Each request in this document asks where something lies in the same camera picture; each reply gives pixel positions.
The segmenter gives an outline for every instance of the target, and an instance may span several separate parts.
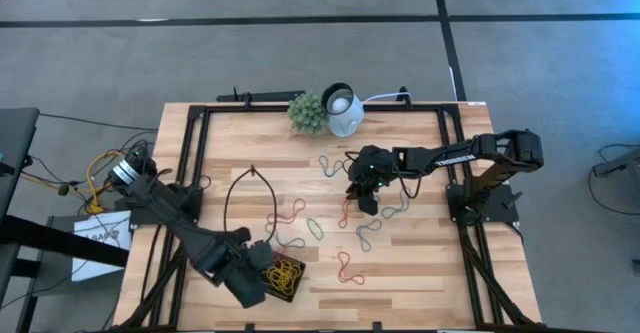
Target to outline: rubber band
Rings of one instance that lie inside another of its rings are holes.
[[[296,209],[296,205],[298,204],[298,202],[302,202],[302,207]],[[297,198],[294,202],[293,202],[293,208],[292,208],[292,213],[289,217],[281,217],[278,216],[278,223],[280,224],[292,224],[297,216],[298,213],[300,213],[301,211],[303,211],[305,209],[305,207],[307,206],[307,202],[305,202],[304,199],[302,198]],[[273,227],[273,224],[275,223],[275,221],[273,220],[275,218],[274,214],[269,214],[267,216],[267,224],[265,224],[264,226],[264,230],[266,232],[271,232],[271,227]],[[307,242],[302,238],[302,237],[295,237],[293,239],[291,239],[290,241],[286,242],[286,243],[282,243],[282,241],[280,241],[280,236],[278,234],[278,230],[276,229],[274,231],[274,238],[276,239],[276,242],[278,243],[278,245],[280,247],[282,247],[282,251],[279,252],[280,254],[284,254],[284,252],[287,250],[287,248],[304,248],[307,245]]]
[[[341,255],[346,255],[347,256],[347,261],[346,262],[344,262],[342,260],[342,258],[340,258]],[[364,284],[364,276],[362,274],[354,274],[354,275],[352,275],[351,277],[348,277],[348,278],[345,278],[343,276],[344,270],[347,268],[347,265],[351,261],[351,256],[349,255],[349,253],[347,253],[347,252],[339,252],[338,253],[338,260],[340,261],[340,264],[342,265],[342,267],[340,267],[340,271],[338,271],[338,280],[340,281],[340,283],[347,283],[348,281],[352,281],[357,285],[363,285]]]
[[[315,224],[316,228],[318,228],[318,231],[320,232],[319,234],[316,234],[316,232],[313,229],[311,229],[311,224],[310,223]],[[324,238],[324,231],[322,230],[322,227],[320,227],[320,224],[318,224],[318,222],[316,222],[315,219],[313,219],[313,218],[307,219],[307,228],[309,228],[309,232],[311,232],[311,234],[313,234],[313,236],[316,238],[316,240],[321,241],[322,238]]]
[[[347,217],[349,204],[351,204],[351,200],[349,199],[345,200],[344,203],[342,203],[342,213],[344,214],[344,217],[342,217],[342,219],[338,221],[338,227],[340,227],[341,229],[345,229],[347,227],[347,224],[349,224],[349,217]]]
[[[297,262],[283,259],[279,262],[279,267],[276,268],[274,265],[267,270],[267,284],[282,294],[293,295],[295,282],[302,275],[302,268]]]
[[[391,217],[396,215],[396,213],[406,212],[409,209],[409,197],[404,192],[404,189],[400,189],[400,202],[402,203],[402,205],[398,208],[384,207],[382,211],[380,211],[380,215],[382,216],[382,218],[391,219]]]
[[[298,210],[296,210],[296,204],[298,204],[298,202],[302,202],[302,207],[300,207]],[[296,198],[296,200],[293,202],[293,209],[291,211],[292,212],[291,215],[289,217],[282,217],[281,215],[278,215],[278,223],[280,223],[280,224],[291,224],[291,223],[293,223],[293,221],[296,220],[296,217],[298,216],[298,213],[303,211],[306,207],[307,207],[307,202],[304,199]],[[273,224],[274,217],[275,217],[275,215],[273,213],[269,214],[267,216],[267,223]]]
[[[329,158],[327,158],[327,156],[318,157],[318,163],[320,163],[320,165],[322,166],[322,171],[324,172],[325,177],[328,177],[328,178],[331,178],[334,175],[336,175],[336,173],[338,173],[340,169],[344,169],[344,162],[338,160],[335,163],[333,163],[333,171],[329,172]]]
[[[379,231],[382,228],[382,221],[378,218],[372,220],[369,224],[359,225],[356,228],[356,235],[360,238],[360,248],[363,252],[371,252],[371,243],[362,235],[363,229],[368,229],[372,232]]]

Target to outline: yellow cable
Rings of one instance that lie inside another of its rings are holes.
[[[110,151],[107,152],[105,154],[101,154],[99,156],[97,156],[93,162],[91,162],[89,164],[89,166],[87,167],[87,183],[89,184],[89,190],[87,193],[91,193],[91,195],[93,196],[93,200],[91,201],[91,205],[89,206],[88,209],[88,213],[90,214],[97,214],[97,213],[102,213],[104,212],[104,208],[102,208],[102,206],[100,206],[100,201],[98,201],[98,194],[96,192],[99,192],[100,190],[108,187],[108,185],[105,185],[103,187],[100,188],[95,188],[93,186],[93,179],[91,179],[91,169],[93,168],[94,165],[96,165],[96,163],[98,163],[99,161],[107,158],[107,157],[111,157],[111,156],[120,156],[121,158],[124,158],[124,155],[120,152],[114,152],[114,151]]]
[[[87,183],[89,184],[89,188],[90,189],[82,189],[82,190],[75,189],[75,192],[77,192],[77,193],[81,193],[81,194],[83,194],[83,193],[91,193],[91,195],[93,196],[93,200],[91,201],[91,206],[89,206],[89,210],[87,211],[88,213],[97,214],[97,213],[104,212],[104,208],[102,208],[102,206],[100,206],[100,202],[98,201],[98,192],[100,192],[103,189],[106,189],[106,188],[111,186],[111,183],[107,183],[106,185],[104,185],[102,187],[96,188],[93,185],[93,180],[91,179],[91,170],[93,169],[93,166],[96,165],[96,163],[98,163],[99,161],[101,161],[101,160],[103,160],[105,158],[114,156],[114,155],[117,155],[117,156],[119,156],[119,157],[124,159],[124,154],[122,154],[122,153],[120,153],[118,151],[108,151],[108,152],[106,152],[104,154],[101,154],[101,155],[97,156],[93,160],[93,162],[91,162],[89,164],[89,166],[87,167]],[[55,190],[55,191],[59,190],[58,187],[55,187],[52,184],[49,184],[49,183],[44,182],[44,181],[41,181],[41,180],[39,180],[37,178],[30,177],[30,176],[25,175],[25,174],[21,174],[20,178],[25,179],[25,180],[33,183],[33,184],[37,184],[37,185],[42,186],[42,187],[47,188],[47,189],[52,189],[52,190]]]

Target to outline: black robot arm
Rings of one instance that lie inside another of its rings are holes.
[[[206,280],[216,287],[224,283],[244,308],[262,303],[266,290],[261,273],[272,264],[269,243],[248,246],[251,234],[245,227],[231,232],[198,227],[187,212],[200,208],[202,190],[165,185],[160,174],[152,160],[128,156],[109,176],[124,205],[152,213],[180,240],[184,255]]]
[[[465,205],[479,211],[489,192],[518,172],[532,172],[544,164],[540,137],[529,130],[509,130],[500,134],[481,134],[464,142],[439,148],[397,148],[391,152],[365,146],[349,168],[351,185],[348,199],[357,199],[361,211],[375,215],[373,194],[395,179],[421,179],[440,167],[473,161],[491,160],[494,164],[482,175],[465,182]]]

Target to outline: black wire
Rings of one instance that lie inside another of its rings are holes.
[[[43,117],[57,118],[57,119],[67,119],[67,120],[72,120],[72,121],[76,121],[76,122],[95,124],[95,125],[101,125],[101,126],[112,127],[112,128],[143,130],[143,131],[149,131],[149,132],[157,132],[158,131],[157,129],[152,129],[152,128],[143,128],[143,127],[125,126],[125,125],[120,125],[120,124],[96,122],[96,121],[92,121],[92,120],[88,120],[88,119],[67,117],[67,116],[61,116],[61,115],[56,115],[56,114],[40,113],[40,115],[43,116]]]
[[[589,172],[589,178],[587,179],[587,187],[589,187],[589,193],[591,193],[591,198],[593,198],[593,201],[596,202],[600,207],[612,212],[612,213],[617,213],[617,214],[622,214],[622,215],[628,215],[628,216],[640,216],[640,212],[625,212],[625,211],[621,211],[621,210],[617,210],[614,208],[611,208],[607,205],[605,205],[604,203],[600,202],[600,200],[598,198],[596,198],[596,195],[593,193],[593,187],[591,187],[591,177],[594,175],[593,173],[593,169]]]
[[[349,175],[349,169],[345,168],[344,164],[347,163],[347,160],[343,160],[342,161],[342,170],[347,173],[347,175]]]
[[[107,153],[109,152],[123,152],[126,148],[127,148],[127,144],[129,144],[132,140],[138,138],[139,136],[143,135],[143,134],[156,134],[155,132],[140,132],[140,133],[136,133],[133,136],[131,136],[131,138],[127,139],[126,142],[124,142],[124,144],[122,145],[122,147],[120,147],[120,149],[111,149],[109,151],[107,151]],[[96,175],[100,172],[102,172],[105,168],[107,168],[118,156],[113,156],[111,157],[111,159],[105,163],[102,167],[98,168],[98,170],[96,170],[93,174]]]
[[[42,167],[43,167],[43,168],[44,168],[44,169],[45,169],[49,174],[51,174],[51,176],[52,176],[53,178],[55,178],[55,179],[57,180],[57,182],[58,182],[58,183],[61,183],[61,184],[70,184],[69,182],[64,181],[64,180],[62,180],[62,179],[58,178],[58,176],[56,176],[56,175],[55,175],[55,174],[54,174],[54,173],[49,169],[49,167],[47,167],[47,165],[46,165],[46,164],[44,164],[44,162],[42,161],[42,159],[40,159],[40,158],[38,158],[38,157],[34,157],[34,156],[32,156],[32,155],[30,155],[30,157],[31,157],[31,159],[33,159],[33,160],[35,160],[35,161],[39,162],[40,164],[42,164]]]
[[[112,225],[112,224],[116,224],[116,225],[117,225],[117,224],[120,224],[120,223],[122,223],[122,222],[127,221],[128,219],[129,219],[129,218],[125,218],[125,219],[123,219],[123,220],[120,220],[120,221],[117,221],[117,222],[113,222],[113,223],[107,223],[107,224],[105,224],[105,225]],[[93,230],[93,229],[96,229],[96,228],[98,228],[98,227],[100,227],[100,224],[98,224],[98,225],[94,225],[93,227],[89,227],[89,228],[82,228],[82,229],[74,230],[74,231],[73,231],[73,233],[75,234],[75,233],[78,233],[78,232],[86,232],[86,231],[88,231],[88,230]]]
[[[616,143],[616,144],[607,144],[606,146],[598,149],[598,154],[600,155],[600,158],[602,158],[603,161],[608,162],[609,160],[607,158],[604,157],[604,154],[602,153],[605,149],[608,148],[613,148],[613,147],[624,147],[624,148],[633,148],[633,147],[640,147],[640,144],[620,144],[620,143]]]
[[[155,183],[158,180],[158,178],[160,178],[161,175],[169,174],[171,172],[173,172],[173,169],[165,168],[165,169],[161,170],[160,172],[156,173],[156,175],[154,175],[153,178],[151,178],[151,181],[149,181],[149,192],[151,192],[151,188],[153,187],[153,183]]]
[[[100,220],[100,218],[99,218],[98,216],[99,216],[99,214],[94,214],[94,215],[93,215],[93,217],[95,217],[95,218],[98,220],[98,223],[100,223],[100,225],[102,226],[102,229],[104,229],[104,232],[107,234],[107,238],[105,239],[105,241],[106,241],[107,239],[109,239],[109,238],[110,238],[111,231],[107,229],[107,227],[104,225],[104,223],[102,223],[102,221]],[[118,240],[117,240],[117,239],[115,239],[115,238],[114,238],[113,240],[114,240],[114,241],[116,242],[116,244],[118,245],[118,248],[122,248],[122,247],[120,246],[120,242],[118,242]]]
[[[111,235],[111,230],[113,230],[115,227],[117,227],[118,225],[114,225],[113,227],[111,227],[111,229],[109,230],[107,237],[105,238],[105,241],[109,238],[109,236]],[[68,279],[70,279],[74,274],[78,273],[78,271],[80,271],[80,269],[82,269],[82,267],[84,267],[87,263],[89,263],[89,260],[86,260],[84,263],[82,263],[80,265],[80,267],[78,267],[76,270],[74,270],[73,272],[71,272],[71,274],[67,275],[66,277],[64,277],[64,279],[60,280],[58,283],[52,285],[51,287],[48,288],[44,288],[44,289],[38,289],[38,290],[34,290],[32,292],[27,292],[21,296],[19,296],[18,298],[12,299],[11,301],[9,301],[7,304],[4,304],[2,307],[0,307],[0,311],[5,309],[6,307],[10,306],[11,304],[17,302],[18,300],[28,296],[28,295],[33,295],[33,294],[37,294],[37,293],[42,293],[42,292],[46,292],[46,291],[50,291],[56,287],[58,287],[60,284],[66,282]]]
[[[235,187],[236,183],[238,183],[238,181],[240,181],[244,176],[246,176],[249,173],[255,173],[258,175],[258,177],[260,177],[260,179],[262,179],[262,181],[267,185],[267,187],[269,188],[269,191],[271,191],[271,196],[273,197],[273,229],[271,230],[271,234],[269,235],[269,238],[267,238],[266,242],[269,243],[271,241],[271,238],[273,238],[273,234],[276,231],[276,225],[278,224],[278,203],[276,202],[276,194],[273,191],[273,188],[271,187],[271,184],[269,184],[269,182],[262,176],[262,174],[260,174],[260,172],[258,172],[257,169],[255,169],[254,166],[251,166],[251,168],[247,169],[246,172],[242,173],[238,178],[236,178],[236,180],[233,181],[233,183],[231,183],[231,187],[229,187],[229,191],[227,191],[227,198],[224,201],[224,213],[222,215],[222,225],[224,227],[224,231],[227,231],[227,208],[229,207],[229,197],[231,196],[231,191],[233,190],[233,187]]]
[[[355,155],[359,155],[360,153],[358,152],[344,152],[344,155],[349,158],[352,161],[355,161],[357,158],[353,158],[351,155],[355,154]]]
[[[160,224],[156,227],[156,232],[153,234],[153,240],[151,241],[151,250],[149,251],[149,258],[147,259],[147,268],[144,270],[144,280],[142,281],[142,292],[140,293],[140,304],[144,301],[144,295],[147,291],[147,279],[149,278],[149,271],[151,270],[151,262],[153,261],[153,253],[156,250],[156,242],[158,241],[158,235],[160,234]]]
[[[204,175],[203,174],[203,175],[200,176],[200,180],[202,180],[202,178],[207,178],[208,184],[207,184],[206,187],[201,187],[200,189],[205,190],[205,189],[211,187],[211,177],[209,177],[208,175]]]
[[[116,300],[116,304],[113,305],[113,309],[111,310],[111,313],[109,313],[109,315],[107,316],[107,319],[104,321],[104,324],[102,325],[102,330],[107,329],[107,325],[109,325],[109,320],[111,319],[111,317],[113,317],[113,314],[116,312],[116,307],[118,307],[118,300]]]
[[[40,182],[42,182],[42,183],[46,183],[48,186],[53,187],[53,188],[56,188],[56,189],[57,189],[58,187],[54,187],[52,184],[68,184],[67,182],[62,182],[62,183],[61,183],[61,182],[52,181],[52,180],[50,180],[50,179],[43,178],[43,177],[37,176],[37,175],[35,175],[35,174],[31,174],[31,173],[29,173],[29,172],[25,172],[25,171],[22,171],[22,172],[20,172],[20,173],[21,173],[21,174],[24,174],[24,175],[26,175],[26,176],[29,176],[29,177],[31,177],[31,178],[37,179],[37,180],[39,180]]]
[[[422,177],[418,178],[418,186],[416,187],[416,194],[414,195],[409,194],[409,190],[407,189],[407,186],[404,185],[404,179],[400,177],[399,172],[398,172],[398,179],[400,180],[400,185],[402,185],[402,190],[404,191],[404,194],[407,195],[407,198],[415,199],[418,196],[418,193],[420,193],[420,184],[422,184]]]

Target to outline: wooden tabletop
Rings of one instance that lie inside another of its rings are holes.
[[[484,104],[460,103],[465,137],[493,132]],[[154,151],[159,168],[178,165],[189,104],[165,106]],[[191,161],[197,141],[196,126]],[[211,117],[203,173],[212,178],[205,190],[199,225],[222,229],[224,199],[231,182],[251,164],[271,183],[278,212],[290,216],[294,201],[306,207],[290,225],[279,225],[282,241],[301,237],[305,248],[289,248],[287,254],[307,264],[293,303],[272,296],[251,309],[242,309],[225,287],[215,288],[191,268],[187,271],[179,329],[370,329],[380,321],[386,329],[473,328],[471,306],[462,264],[458,233],[449,220],[445,199],[446,170],[436,170],[423,179],[420,195],[410,208],[391,219],[375,217],[350,208],[348,224],[339,226],[342,204],[349,185],[344,172],[328,178],[318,163],[325,155],[333,164],[345,151],[359,151],[375,144],[394,146],[441,145],[436,115],[430,112],[366,113],[356,134],[338,138],[331,134],[306,137],[291,132],[286,113],[215,113]],[[480,174],[490,162],[473,162]],[[174,176],[163,176],[165,183]],[[395,181],[380,190],[380,208],[400,205],[400,185]],[[272,198],[258,177],[247,176],[234,188],[229,208],[230,228],[246,226],[254,239],[265,239],[266,216],[272,213]],[[324,231],[316,240],[307,227],[314,218]],[[364,252],[356,227],[380,219],[382,227],[365,232],[371,251]],[[502,223],[485,224],[495,275],[521,310],[540,319],[520,238]],[[140,301],[140,290],[154,227],[135,232],[129,263],[120,292],[114,322],[124,321]],[[153,284],[160,260],[158,249],[149,279]],[[344,275],[361,274],[363,285],[341,283],[339,252],[351,255]],[[479,279],[485,320],[490,321],[485,286]],[[163,301],[160,322],[168,321],[172,283]]]

